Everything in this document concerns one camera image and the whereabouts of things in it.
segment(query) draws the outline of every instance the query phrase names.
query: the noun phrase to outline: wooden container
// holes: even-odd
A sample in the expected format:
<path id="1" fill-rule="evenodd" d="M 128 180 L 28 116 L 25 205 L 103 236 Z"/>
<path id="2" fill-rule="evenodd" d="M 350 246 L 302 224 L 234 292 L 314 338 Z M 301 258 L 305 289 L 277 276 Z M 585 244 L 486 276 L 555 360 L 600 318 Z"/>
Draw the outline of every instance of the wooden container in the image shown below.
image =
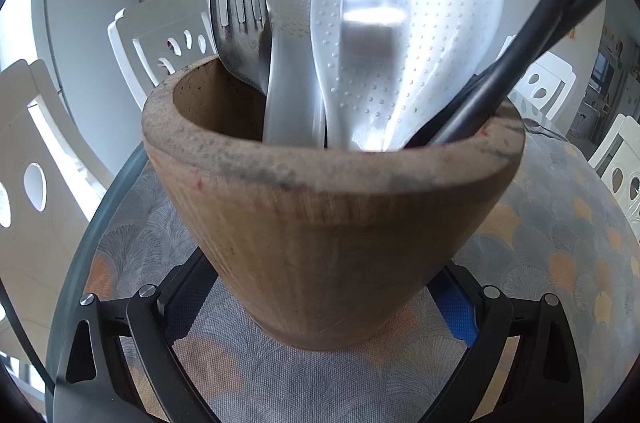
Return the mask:
<path id="1" fill-rule="evenodd" d="M 268 146 L 265 98 L 216 58 L 146 102 L 146 151 L 193 239 L 271 337 L 362 342 L 474 233 L 524 149 L 505 102 L 474 138 L 381 154 Z"/>

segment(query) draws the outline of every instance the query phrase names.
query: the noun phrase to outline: metal bolt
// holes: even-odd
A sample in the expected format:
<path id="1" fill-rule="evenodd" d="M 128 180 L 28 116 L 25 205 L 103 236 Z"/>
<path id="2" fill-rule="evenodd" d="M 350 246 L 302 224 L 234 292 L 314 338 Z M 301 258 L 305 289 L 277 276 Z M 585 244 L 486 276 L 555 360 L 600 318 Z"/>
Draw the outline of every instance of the metal bolt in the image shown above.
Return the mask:
<path id="1" fill-rule="evenodd" d="M 487 298 L 497 299 L 500 296 L 500 290 L 495 286 L 487 286 L 482 290 L 484 296 Z"/>
<path id="2" fill-rule="evenodd" d="M 545 295 L 545 302 L 550 306 L 557 306 L 560 304 L 558 297 L 556 297 L 553 293 L 547 293 Z"/>
<path id="3" fill-rule="evenodd" d="M 81 306 L 91 305 L 94 303 L 94 300 L 95 300 L 95 295 L 93 293 L 85 293 L 80 298 L 80 305 Z"/>
<path id="4" fill-rule="evenodd" d="M 156 286 L 154 286 L 153 284 L 147 284 L 146 286 L 143 286 L 142 288 L 140 288 L 140 290 L 138 291 L 138 295 L 140 295 L 142 298 L 149 298 L 155 292 L 156 292 Z"/>

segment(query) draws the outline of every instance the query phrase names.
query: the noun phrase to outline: plastic spoon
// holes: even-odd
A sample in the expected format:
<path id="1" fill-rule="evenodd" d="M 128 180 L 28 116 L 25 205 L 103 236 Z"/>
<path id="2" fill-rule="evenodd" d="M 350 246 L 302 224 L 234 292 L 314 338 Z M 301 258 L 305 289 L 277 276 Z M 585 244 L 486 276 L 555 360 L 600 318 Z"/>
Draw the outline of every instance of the plastic spoon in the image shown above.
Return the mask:
<path id="1" fill-rule="evenodd" d="M 503 0 L 401 4 L 407 16 L 393 29 L 384 53 L 361 50 L 345 58 L 340 0 L 312 0 L 311 37 L 330 148 L 401 149 L 473 75 L 497 31 Z M 348 48 L 353 45 L 366 50 L 366 36 L 360 43 L 349 39 Z M 350 60 L 349 66 L 339 68 L 338 59 Z"/>
<path id="2" fill-rule="evenodd" d="M 263 143 L 324 147 L 325 116 L 310 37 L 311 0 L 267 0 L 273 28 Z"/>

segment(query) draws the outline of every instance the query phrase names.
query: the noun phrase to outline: round table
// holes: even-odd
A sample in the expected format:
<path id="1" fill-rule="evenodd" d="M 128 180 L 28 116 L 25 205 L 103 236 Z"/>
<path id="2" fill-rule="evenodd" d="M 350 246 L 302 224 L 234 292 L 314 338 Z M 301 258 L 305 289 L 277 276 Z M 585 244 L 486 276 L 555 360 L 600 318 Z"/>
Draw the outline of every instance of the round table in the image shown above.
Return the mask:
<path id="1" fill-rule="evenodd" d="M 56 359 L 62 345 L 56 339 L 83 287 L 102 300 L 130 297 L 142 285 L 159 284 L 195 246 L 139 148 L 105 196 L 74 259 L 48 360 Z M 507 296 L 539 300 L 553 292 L 560 298 L 574 335 L 589 422 L 640 351 L 638 259 L 640 246 L 623 212 L 578 150 L 527 134 L 513 183 L 454 261 L 481 285 L 496 285 Z M 484 412 L 497 400 L 516 343 L 510 340 L 503 352 Z M 123 347 L 146 408 L 161 417 L 133 343 L 123 339 Z M 222 281 L 188 336 L 174 344 L 222 421 L 255 423 L 418 421 L 465 350 L 426 289 L 372 339 L 318 353 L 271 340 Z"/>

